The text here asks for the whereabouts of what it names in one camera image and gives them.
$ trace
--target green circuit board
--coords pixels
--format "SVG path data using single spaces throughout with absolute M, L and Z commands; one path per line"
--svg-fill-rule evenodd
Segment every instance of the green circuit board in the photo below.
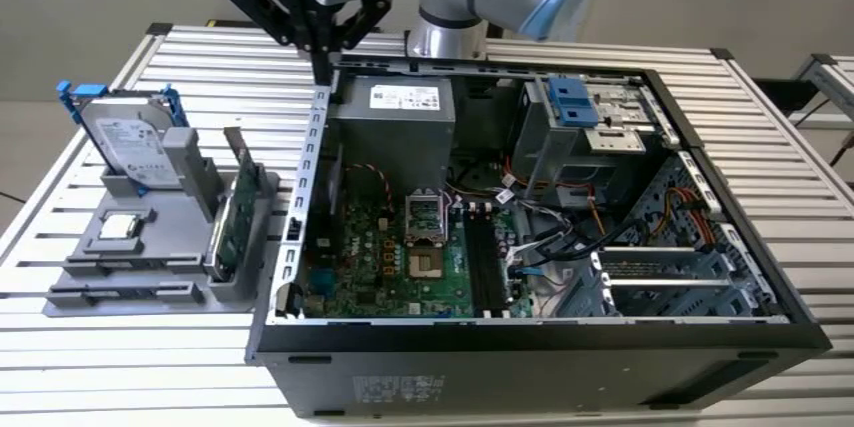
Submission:
M 380 230 L 381 207 L 359 201 L 348 202 L 344 207 L 334 265 L 309 272 L 308 315 L 325 318 L 472 317 L 461 221 L 449 215 L 447 243 L 431 251 L 441 260 L 437 266 L 433 258 L 428 268 L 439 275 L 440 267 L 440 277 L 413 277 L 412 274 L 420 274 L 411 266 L 409 256 L 420 255 L 424 247 L 405 245 L 403 215 L 389 219 L 387 228 Z M 493 219 L 497 245 L 500 239 L 515 233 L 509 213 L 501 212 Z M 513 317 L 529 316 L 529 309 L 527 301 L 516 302 L 508 308 Z

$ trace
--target open computer tower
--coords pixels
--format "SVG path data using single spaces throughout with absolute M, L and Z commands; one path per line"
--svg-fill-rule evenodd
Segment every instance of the open computer tower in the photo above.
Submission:
M 348 57 L 294 182 L 298 416 L 695 409 L 828 348 L 653 71 Z

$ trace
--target white floor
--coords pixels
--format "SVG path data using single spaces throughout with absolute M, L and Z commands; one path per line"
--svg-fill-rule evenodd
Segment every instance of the white floor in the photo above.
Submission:
M 26 199 L 76 127 L 58 100 L 0 101 L 0 116 L 0 191 Z M 20 207 L 20 203 L 0 196 L 0 233 Z

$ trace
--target black cable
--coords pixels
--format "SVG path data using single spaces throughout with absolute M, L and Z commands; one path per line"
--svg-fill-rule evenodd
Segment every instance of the black cable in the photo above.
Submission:
M 836 151 L 835 155 L 832 156 L 832 159 L 830 159 L 830 166 L 834 167 L 836 165 L 836 163 L 839 162 L 839 160 L 842 160 L 842 156 L 844 155 L 844 152 L 847 151 L 847 147 L 839 147 L 839 150 Z
M 12 194 L 6 194 L 5 192 L 2 192 L 0 190 L 0 197 L 5 197 L 9 200 L 13 200 L 14 202 L 20 202 L 21 204 L 25 204 L 26 201 L 24 199 L 21 199 L 20 197 L 12 195 Z
M 830 102 L 830 99 L 824 99 L 822 102 L 819 102 L 819 104 L 815 107 L 812 107 L 812 110 L 810 110 L 806 113 L 806 115 L 800 117 L 800 120 L 798 120 L 798 122 L 794 123 L 794 126 L 798 127 L 803 123 L 803 121 L 810 118 L 810 115 L 812 115 L 815 111 L 818 111 L 818 109 L 820 109 L 824 105 L 827 105 L 827 102 Z
M 616 226 L 616 228 L 608 232 L 604 236 L 599 237 L 595 242 L 587 244 L 583 249 L 575 250 L 568 253 L 551 253 L 543 256 L 543 260 L 533 262 L 531 265 L 525 267 L 536 267 L 543 264 L 547 264 L 551 261 L 569 261 L 577 260 L 589 255 L 592 251 L 599 249 L 603 245 L 609 244 L 613 240 L 625 232 L 629 228 L 636 228 L 640 233 L 639 244 L 644 245 L 648 237 L 649 237 L 649 227 L 645 222 L 640 219 L 629 219 L 625 220 L 621 224 Z

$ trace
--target gray parts tray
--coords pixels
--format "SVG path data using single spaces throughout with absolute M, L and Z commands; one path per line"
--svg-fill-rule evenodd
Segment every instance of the gray parts tray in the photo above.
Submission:
M 221 174 L 225 185 L 233 175 Z M 68 258 L 72 262 L 64 264 L 61 277 L 45 296 L 44 314 L 69 317 L 246 312 L 253 306 L 257 276 L 264 268 L 266 230 L 278 185 L 278 175 L 272 172 L 261 169 L 258 178 L 265 179 L 266 185 L 254 200 L 242 267 L 228 282 L 210 278 L 201 265 L 213 224 L 204 222 L 190 196 L 180 191 L 149 192 L 140 198 L 137 208 L 126 202 L 116 203 L 106 193 L 82 238 L 97 239 L 108 211 L 145 215 L 153 208 L 149 228 L 142 228 L 140 235 L 145 256 L 136 256 L 133 266 L 130 256 L 125 262 L 109 262 L 106 266 L 100 262 L 96 266 L 98 256 L 86 254 L 86 246 L 80 242 Z

